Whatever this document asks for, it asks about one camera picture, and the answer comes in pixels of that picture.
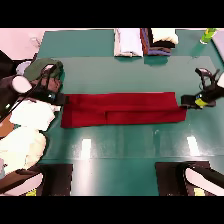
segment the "red cloth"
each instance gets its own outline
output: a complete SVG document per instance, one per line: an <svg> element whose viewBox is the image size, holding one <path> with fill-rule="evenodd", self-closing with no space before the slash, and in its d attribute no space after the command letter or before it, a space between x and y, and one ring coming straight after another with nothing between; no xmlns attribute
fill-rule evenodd
<svg viewBox="0 0 224 224"><path fill-rule="evenodd" d="M180 122L186 110L178 107L175 93L66 94L62 128L106 124Z"/></svg>

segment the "red towel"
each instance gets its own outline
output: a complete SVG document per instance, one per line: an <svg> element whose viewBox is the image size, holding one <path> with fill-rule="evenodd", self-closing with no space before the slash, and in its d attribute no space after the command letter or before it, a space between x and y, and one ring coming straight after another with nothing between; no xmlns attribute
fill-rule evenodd
<svg viewBox="0 0 224 224"><path fill-rule="evenodd" d="M186 110L178 107L175 93L66 94L62 128L106 124L180 122Z"/></svg>

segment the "green cloth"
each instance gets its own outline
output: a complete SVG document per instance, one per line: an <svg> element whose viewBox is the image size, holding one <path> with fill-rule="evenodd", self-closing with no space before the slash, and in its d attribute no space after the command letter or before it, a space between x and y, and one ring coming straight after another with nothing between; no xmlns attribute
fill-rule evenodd
<svg viewBox="0 0 224 224"><path fill-rule="evenodd" d="M24 71L24 76L29 80L33 81L40 77L41 70L49 64L53 64L57 66L57 68L51 73L52 78L60 78L61 70L63 67L63 64L61 61L53 60L51 58L42 58L37 59L32 64L30 64Z"/></svg>

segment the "teal table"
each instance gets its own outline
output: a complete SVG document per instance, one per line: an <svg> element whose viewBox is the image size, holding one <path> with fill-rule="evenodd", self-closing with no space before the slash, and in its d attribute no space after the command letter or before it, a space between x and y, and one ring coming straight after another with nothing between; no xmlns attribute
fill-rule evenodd
<svg viewBox="0 0 224 224"><path fill-rule="evenodd" d="M199 91L196 67L224 69L203 31L177 30L171 57L114 58L113 31L46 32L38 58L64 64L64 93ZM71 195L158 195L155 162L209 160L224 173L224 100L215 108L189 110L172 124L60 128L62 111L45 133L40 163L73 163Z"/></svg>

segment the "yellow-green bottle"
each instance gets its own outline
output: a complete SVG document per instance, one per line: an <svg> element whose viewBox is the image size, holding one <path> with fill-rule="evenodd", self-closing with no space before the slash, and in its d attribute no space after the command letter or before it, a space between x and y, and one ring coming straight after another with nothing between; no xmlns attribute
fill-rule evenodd
<svg viewBox="0 0 224 224"><path fill-rule="evenodd" d="M216 34L218 28L207 28L206 31L204 32L204 35L200 39L200 42L202 44L207 44L212 37Z"/></svg>

